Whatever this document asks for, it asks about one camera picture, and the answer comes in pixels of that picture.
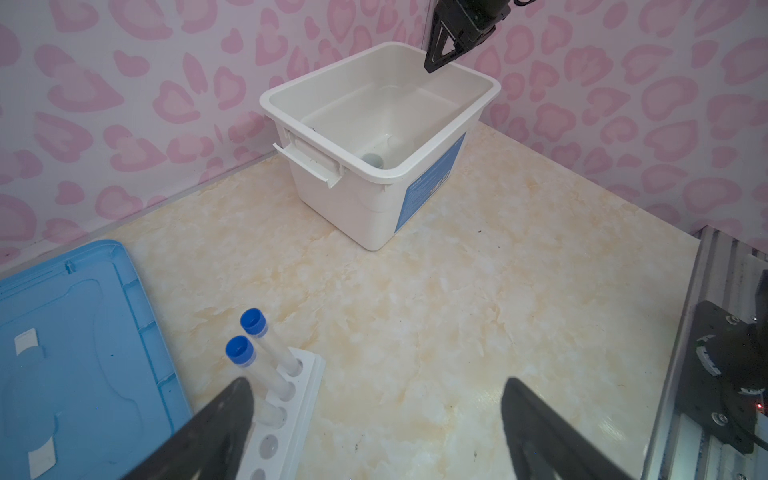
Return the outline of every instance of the white handle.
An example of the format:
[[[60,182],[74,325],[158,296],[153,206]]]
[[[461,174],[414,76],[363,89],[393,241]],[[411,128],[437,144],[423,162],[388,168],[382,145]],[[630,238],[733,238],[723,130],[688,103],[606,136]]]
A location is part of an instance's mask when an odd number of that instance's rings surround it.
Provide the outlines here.
[[[324,181],[328,185],[328,188],[333,188],[334,185],[339,183],[339,180],[341,180],[341,177],[344,175],[343,167],[342,173],[329,170],[325,166],[321,165],[320,162],[312,159],[307,154],[296,148],[293,142],[291,142],[285,148],[280,148],[278,144],[273,145],[277,151],[288,157],[288,159],[293,163],[306,170],[316,179]]]

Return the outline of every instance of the pink patterned wall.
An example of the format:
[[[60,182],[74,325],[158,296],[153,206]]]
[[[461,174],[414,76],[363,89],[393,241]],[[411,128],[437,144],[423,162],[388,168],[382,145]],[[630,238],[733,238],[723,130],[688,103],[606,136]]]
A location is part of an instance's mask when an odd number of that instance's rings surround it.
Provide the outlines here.
[[[768,0],[537,0],[459,62],[502,83],[485,123],[768,251]]]
[[[0,3],[0,264],[271,151],[259,96],[383,41],[429,0]]]

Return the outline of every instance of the white plastic bin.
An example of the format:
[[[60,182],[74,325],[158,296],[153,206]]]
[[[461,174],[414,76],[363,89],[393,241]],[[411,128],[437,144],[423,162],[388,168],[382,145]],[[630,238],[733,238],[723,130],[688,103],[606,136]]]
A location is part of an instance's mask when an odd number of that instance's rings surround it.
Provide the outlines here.
[[[501,89],[454,63],[429,74],[424,57],[391,41],[260,99],[301,200],[368,250],[445,182],[467,130]]]

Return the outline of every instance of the screw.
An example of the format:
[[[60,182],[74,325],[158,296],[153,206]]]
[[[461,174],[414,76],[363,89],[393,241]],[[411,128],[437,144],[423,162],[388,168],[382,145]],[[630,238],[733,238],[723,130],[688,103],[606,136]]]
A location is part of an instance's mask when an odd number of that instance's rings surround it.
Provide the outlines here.
[[[722,426],[725,426],[726,423],[728,423],[728,417],[726,417],[722,413],[712,412],[712,421],[722,427]]]

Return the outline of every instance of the marble tabletop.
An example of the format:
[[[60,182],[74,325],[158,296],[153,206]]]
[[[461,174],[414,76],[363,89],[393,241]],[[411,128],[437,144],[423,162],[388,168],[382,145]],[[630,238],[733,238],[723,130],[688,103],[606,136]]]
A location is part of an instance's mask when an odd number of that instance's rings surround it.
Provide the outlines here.
[[[197,411],[261,308],[327,367],[297,478],[514,478],[499,399],[529,385],[634,477],[698,240],[479,124],[379,251],[260,164],[110,232]]]

